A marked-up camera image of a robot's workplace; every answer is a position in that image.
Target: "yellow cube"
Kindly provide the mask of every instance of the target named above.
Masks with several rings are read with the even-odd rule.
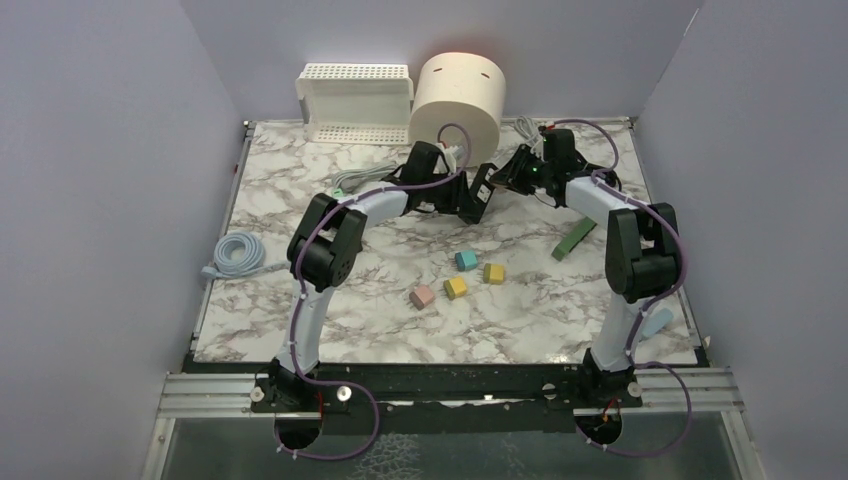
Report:
[[[486,266],[483,268],[483,281],[486,283],[500,285],[503,283],[505,276],[506,271],[503,268],[503,265],[498,265],[497,263],[487,263]]]
[[[468,287],[465,286],[465,280],[462,277],[454,277],[445,280],[445,291],[448,293],[448,298],[454,300],[468,293]]]

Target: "light blue object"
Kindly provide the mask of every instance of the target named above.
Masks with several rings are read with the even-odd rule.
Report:
[[[477,255],[475,255],[471,250],[459,252],[454,258],[456,259],[456,266],[459,268],[460,272],[467,272],[468,270],[477,268]]]
[[[244,253],[234,259],[233,252],[238,249],[244,250]],[[233,232],[221,237],[215,245],[213,257],[217,269],[207,266],[200,270],[201,275],[209,279],[249,277],[289,265],[289,262],[280,262],[263,267],[265,247],[256,235],[248,232]]]
[[[642,339],[644,340],[653,337],[657,334],[657,332],[671,323],[672,320],[674,320],[674,314],[667,308],[654,312],[650,317],[648,317],[648,320],[645,322],[645,326],[642,328]]]

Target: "white basket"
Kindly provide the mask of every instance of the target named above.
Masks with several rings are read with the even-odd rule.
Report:
[[[409,143],[414,97],[406,65],[307,63],[295,88],[310,141]]]

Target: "white cylinder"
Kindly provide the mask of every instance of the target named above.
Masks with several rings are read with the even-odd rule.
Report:
[[[424,64],[409,120],[409,139],[436,143],[439,128],[458,123],[471,136],[468,166],[492,158],[500,141],[506,78],[494,62],[470,53],[443,53]],[[463,141],[455,128],[445,130],[449,145]]]

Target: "table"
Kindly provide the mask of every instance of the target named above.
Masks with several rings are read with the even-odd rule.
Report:
[[[624,191],[647,200],[628,126],[605,123],[621,152]],[[591,127],[573,126],[577,147],[608,165],[612,151]],[[504,125],[493,158],[505,162],[521,142]],[[329,192],[340,169],[387,160],[409,147],[308,142],[300,122],[259,122],[228,231],[250,231],[265,245],[265,263],[285,260],[291,235],[311,198]],[[610,300],[604,278],[606,234],[595,228],[562,262],[551,251],[581,215],[512,192],[494,194],[483,220],[410,213],[371,228],[348,280],[338,289],[321,336],[320,359],[353,363],[580,362],[598,334]],[[472,249],[480,266],[458,272],[455,252]],[[502,285],[483,283],[483,264],[506,266]],[[468,295],[449,300],[442,282],[460,275]],[[418,311],[408,299],[429,285],[436,301]],[[291,273],[217,280],[195,349],[197,362],[266,362],[286,338]],[[637,361],[696,363],[690,322],[679,297],[661,302],[674,320],[636,351]]]

